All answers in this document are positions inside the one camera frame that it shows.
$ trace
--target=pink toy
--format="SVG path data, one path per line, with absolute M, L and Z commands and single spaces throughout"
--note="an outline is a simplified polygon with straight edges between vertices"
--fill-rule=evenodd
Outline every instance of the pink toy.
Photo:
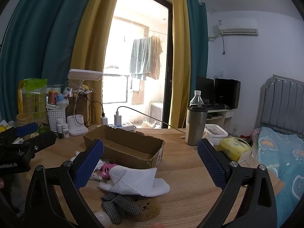
M 103 166 L 101 167 L 101 177 L 102 178 L 110 178 L 109 172 L 110 170 L 116 166 L 117 164 L 110 164 L 110 163 L 104 163 Z

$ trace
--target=brown fuzzy object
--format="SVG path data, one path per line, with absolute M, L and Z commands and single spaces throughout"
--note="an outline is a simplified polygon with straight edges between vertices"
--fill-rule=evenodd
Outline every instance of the brown fuzzy object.
M 155 197 L 147 198 L 145 200 L 135 201 L 141 213 L 137 216 L 127 215 L 126 218 L 134 222 L 144 222 L 157 217 L 161 213 L 161 206 Z

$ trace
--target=bed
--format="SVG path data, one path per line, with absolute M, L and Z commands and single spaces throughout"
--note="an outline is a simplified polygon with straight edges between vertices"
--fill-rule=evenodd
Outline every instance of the bed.
M 276 196 L 278 227 L 297 227 L 304 216 L 304 82 L 268 79 L 255 127 L 255 157 L 285 184 Z

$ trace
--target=white bottle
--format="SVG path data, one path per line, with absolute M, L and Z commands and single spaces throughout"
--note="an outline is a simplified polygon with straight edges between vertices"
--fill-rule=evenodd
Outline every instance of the white bottle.
M 201 98 L 201 91 L 195 90 L 194 91 L 194 97 L 190 101 L 190 107 L 196 106 L 196 107 L 202 107 L 204 104 L 202 98 Z
M 62 133 L 63 133 L 64 138 L 69 138 L 70 133 L 69 133 L 69 129 L 67 127 L 67 123 L 62 124 Z
M 63 124 L 63 119 L 62 118 L 58 118 L 57 119 L 57 132 L 59 134 L 62 134 L 62 124 Z

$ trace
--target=yellow curtain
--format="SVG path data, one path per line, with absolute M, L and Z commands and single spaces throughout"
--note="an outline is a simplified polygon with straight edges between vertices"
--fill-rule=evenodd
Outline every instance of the yellow curtain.
M 173 0 L 173 81 L 170 124 L 182 128 L 190 91 L 190 29 L 187 0 Z
M 116 1 L 89 0 L 77 32 L 71 69 L 103 71 Z M 90 86 L 94 88 L 92 101 L 102 102 L 102 80 L 92 81 Z M 96 123 L 100 123 L 98 118 L 101 115 L 101 106 L 98 103 L 93 105 L 96 110 Z

